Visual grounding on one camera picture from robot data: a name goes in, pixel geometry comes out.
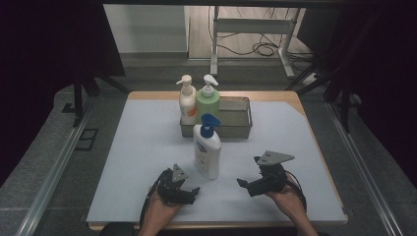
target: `hand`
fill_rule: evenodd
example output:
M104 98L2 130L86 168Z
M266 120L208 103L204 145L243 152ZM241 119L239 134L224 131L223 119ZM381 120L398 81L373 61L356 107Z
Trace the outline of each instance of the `hand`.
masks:
M144 225L139 236L154 236L163 229L182 205L168 206L157 192L154 192L149 199L149 206L145 214Z
M287 178L292 183L296 184L292 177L287 174ZM297 192L288 185L285 185L280 192L266 193L276 204L276 206L287 215L292 222L294 222L299 235L310 236L318 235L314 229L306 211L304 210L303 203L297 195Z

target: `pump dispenser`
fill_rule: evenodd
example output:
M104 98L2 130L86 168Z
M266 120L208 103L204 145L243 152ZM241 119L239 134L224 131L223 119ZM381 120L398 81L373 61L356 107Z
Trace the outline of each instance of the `pump dispenser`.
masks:
M182 84L180 93L181 125L196 124L196 88L191 85L192 78L185 75L177 85Z
M206 85L197 91L197 122L201 122L203 114L209 113L218 116L220 106L220 93L211 85L218 86L218 82L212 75L204 76Z
M203 125L194 126L194 152L197 169L209 179L216 179L219 174L221 142L214 126L221 122L211 114L202 116Z

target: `blue bottle cap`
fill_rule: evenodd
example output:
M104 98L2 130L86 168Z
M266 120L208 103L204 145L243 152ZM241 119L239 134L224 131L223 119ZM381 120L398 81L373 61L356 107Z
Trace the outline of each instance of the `blue bottle cap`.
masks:
M214 126L220 126L221 122L215 116L206 113L202 116L202 128L200 134L204 138L211 138L214 134Z

